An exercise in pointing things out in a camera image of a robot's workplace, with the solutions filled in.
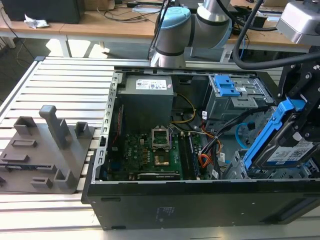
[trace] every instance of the gray plastic holder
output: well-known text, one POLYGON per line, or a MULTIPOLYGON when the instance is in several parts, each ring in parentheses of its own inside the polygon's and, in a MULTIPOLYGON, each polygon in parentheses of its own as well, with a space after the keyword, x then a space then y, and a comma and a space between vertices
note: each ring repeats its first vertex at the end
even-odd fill
POLYGON ((17 133, 0 155, 0 192, 72 194, 76 191, 94 127, 67 125, 56 107, 39 111, 47 124, 21 116, 17 133))

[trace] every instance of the aluminum extrusion table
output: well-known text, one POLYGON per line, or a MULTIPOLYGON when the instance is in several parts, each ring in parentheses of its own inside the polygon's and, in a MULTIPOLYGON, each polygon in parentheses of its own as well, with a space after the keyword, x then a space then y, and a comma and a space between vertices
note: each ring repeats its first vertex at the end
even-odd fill
MULTIPOLYGON (((44 104, 68 124, 95 127, 77 193, 0 194, 1 240, 320 239, 320 207, 288 225, 103 231, 90 205, 80 202, 90 155, 97 148, 114 66, 147 66, 145 60, 47 57, 35 61, 0 107, 0 152, 15 134, 19 116, 38 115, 44 104)), ((238 69, 232 63, 187 62, 188 67, 238 69)), ((281 68, 269 70, 278 81, 281 68)))

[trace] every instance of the black computer case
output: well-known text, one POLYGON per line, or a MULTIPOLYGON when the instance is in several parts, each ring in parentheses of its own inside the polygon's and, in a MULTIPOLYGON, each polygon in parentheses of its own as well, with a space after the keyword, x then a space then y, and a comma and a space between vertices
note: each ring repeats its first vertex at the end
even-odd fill
POLYGON ((85 12, 84 0, 2 0, 11 21, 32 19, 78 24, 85 12))

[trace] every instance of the motherboard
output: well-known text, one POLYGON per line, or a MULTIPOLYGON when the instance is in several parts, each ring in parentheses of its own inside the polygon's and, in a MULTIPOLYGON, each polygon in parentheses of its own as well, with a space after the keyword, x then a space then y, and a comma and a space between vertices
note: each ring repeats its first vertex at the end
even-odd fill
POLYGON ((112 181, 204 179, 198 163, 201 149, 199 134, 169 133, 167 128, 128 133, 122 146, 111 147, 103 177, 112 181))

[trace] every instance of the light blue robot joint cap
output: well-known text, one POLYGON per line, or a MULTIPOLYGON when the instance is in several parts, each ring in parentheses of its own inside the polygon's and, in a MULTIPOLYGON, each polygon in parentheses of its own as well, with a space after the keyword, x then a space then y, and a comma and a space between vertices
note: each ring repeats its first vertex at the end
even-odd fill
POLYGON ((191 12, 188 8, 181 6, 169 7, 165 13, 164 20, 161 25, 162 30, 175 28, 184 22, 186 22, 191 16, 191 12))

